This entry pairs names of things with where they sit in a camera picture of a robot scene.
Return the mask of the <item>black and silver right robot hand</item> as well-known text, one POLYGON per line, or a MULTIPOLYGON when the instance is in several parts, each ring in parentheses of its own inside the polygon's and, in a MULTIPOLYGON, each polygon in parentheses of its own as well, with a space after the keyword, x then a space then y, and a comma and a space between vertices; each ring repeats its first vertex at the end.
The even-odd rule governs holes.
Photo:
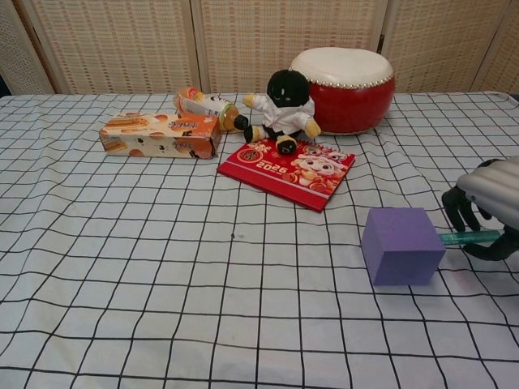
POLYGON ((490 246, 470 243, 467 254, 484 261, 507 259, 518 251, 518 158, 490 159, 471 173, 457 179, 456 185, 441 196, 446 215, 459 233, 466 228, 479 231, 476 207, 485 220, 496 218, 503 233, 490 246))

